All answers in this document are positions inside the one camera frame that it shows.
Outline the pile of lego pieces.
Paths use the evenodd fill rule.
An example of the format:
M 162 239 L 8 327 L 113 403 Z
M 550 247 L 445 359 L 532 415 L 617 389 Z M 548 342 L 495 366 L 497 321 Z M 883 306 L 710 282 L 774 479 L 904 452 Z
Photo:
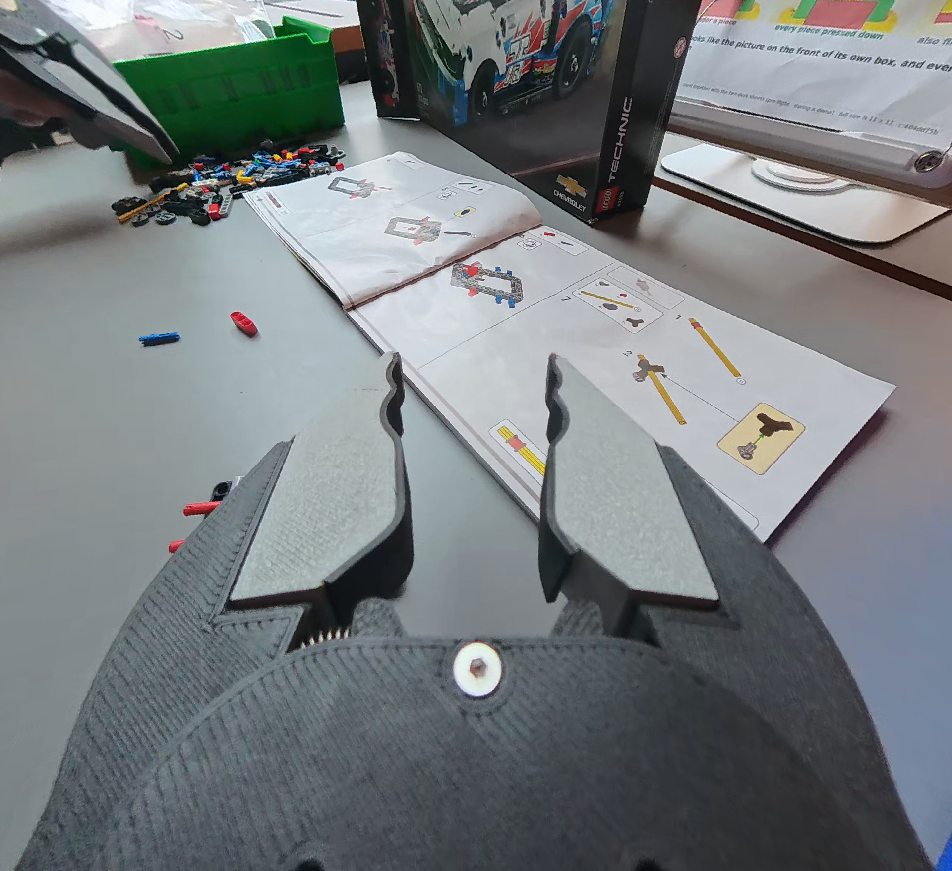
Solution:
M 246 194 L 343 170 L 346 155 L 332 144 L 307 142 L 288 148 L 269 140 L 231 161 L 200 154 L 184 169 L 153 178 L 150 196 L 123 197 L 111 210 L 119 224 L 134 228 L 170 226 L 179 220 L 204 227 L 226 219 L 234 201 Z

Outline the printed instruction sheet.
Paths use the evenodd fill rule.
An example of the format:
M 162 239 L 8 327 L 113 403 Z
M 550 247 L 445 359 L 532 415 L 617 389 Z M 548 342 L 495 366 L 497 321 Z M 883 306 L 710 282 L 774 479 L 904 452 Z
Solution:
M 902 180 L 950 183 L 950 0 L 702 0 L 682 127 Z

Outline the white round pad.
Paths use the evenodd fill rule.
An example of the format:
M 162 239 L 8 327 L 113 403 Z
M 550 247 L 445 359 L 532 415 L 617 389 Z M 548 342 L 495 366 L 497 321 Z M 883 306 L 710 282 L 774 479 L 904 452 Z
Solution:
M 708 143 L 668 154 L 660 166 L 722 196 L 846 243 L 892 243 L 948 212 L 896 192 Z

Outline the green plastic bin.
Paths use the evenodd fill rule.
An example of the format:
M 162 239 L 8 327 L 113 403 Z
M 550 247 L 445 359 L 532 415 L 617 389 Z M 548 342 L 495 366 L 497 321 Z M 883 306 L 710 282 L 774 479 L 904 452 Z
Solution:
M 344 124 L 331 32 L 286 16 L 275 37 L 118 61 L 188 162 Z

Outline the black lego frame assembly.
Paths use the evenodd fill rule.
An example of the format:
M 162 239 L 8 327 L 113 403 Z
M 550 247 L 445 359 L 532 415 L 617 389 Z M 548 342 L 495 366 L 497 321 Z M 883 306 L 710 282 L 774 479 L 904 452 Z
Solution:
M 232 492 L 232 488 L 239 484 L 241 480 L 242 477 L 239 475 L 231 480 L 219 482 L 213 487 L 208 501 L 192 502 L 185 505 L 183 508 L 183 516 L 186 518 L 199 516 L 203 519 L 207 518 L 212 511 L 220 506 L 224 499 Z

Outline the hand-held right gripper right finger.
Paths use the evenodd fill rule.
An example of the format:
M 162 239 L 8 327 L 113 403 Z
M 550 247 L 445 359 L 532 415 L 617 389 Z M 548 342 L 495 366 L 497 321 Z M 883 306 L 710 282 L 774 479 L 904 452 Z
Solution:
M 538 565 L 549 603 L 595 603 L 604 627 L 642 604 L 715 610 L 720 597 L 655 440 L 551 354 Z

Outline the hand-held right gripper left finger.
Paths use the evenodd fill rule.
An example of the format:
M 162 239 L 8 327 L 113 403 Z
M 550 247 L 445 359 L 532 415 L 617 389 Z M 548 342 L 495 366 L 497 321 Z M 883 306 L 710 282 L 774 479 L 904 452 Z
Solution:
M 401 356 L 384 354 L 292 440 L 230 603 L 353 608 L 413 564 Z

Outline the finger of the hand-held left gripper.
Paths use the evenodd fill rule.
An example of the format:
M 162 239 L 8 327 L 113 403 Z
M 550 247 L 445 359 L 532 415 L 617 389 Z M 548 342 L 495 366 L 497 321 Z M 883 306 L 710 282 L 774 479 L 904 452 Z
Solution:
M 43 42 L 49 88 L 107 143 L 143 151 L 169 164 L 179 150 L 123 77 L 90 48 L 54 34 Z
M 89 150 L 110 148 L 142 151 L 162 161 L 161 126 L 144 106 L 139 95 L 123 77 L 115 74 L 113 90 L 119 105 L 101 114 L 68 95 L 57 94 L 46 84 L 28 81 L 9 68 L 1 71 L 2 118 L 28 127 L 39 127 L 50 119 L 59 119 L 72 137 Z

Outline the lego instruction booklet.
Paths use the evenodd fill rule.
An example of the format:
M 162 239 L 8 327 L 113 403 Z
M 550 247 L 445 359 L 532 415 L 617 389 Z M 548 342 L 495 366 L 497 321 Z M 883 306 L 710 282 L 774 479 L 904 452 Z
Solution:
M 510 187 L 405 152 L 244 200 L 531 513 L 550 354 L 762 540 L 895 390 L 544 225 Z

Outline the black lego car box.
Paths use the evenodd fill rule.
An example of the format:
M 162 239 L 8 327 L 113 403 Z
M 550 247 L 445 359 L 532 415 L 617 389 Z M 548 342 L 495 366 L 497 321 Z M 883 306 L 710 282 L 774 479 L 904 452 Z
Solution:
M 404 0 L 421 116 L 591 222 L 641 208 L 702 0 Z

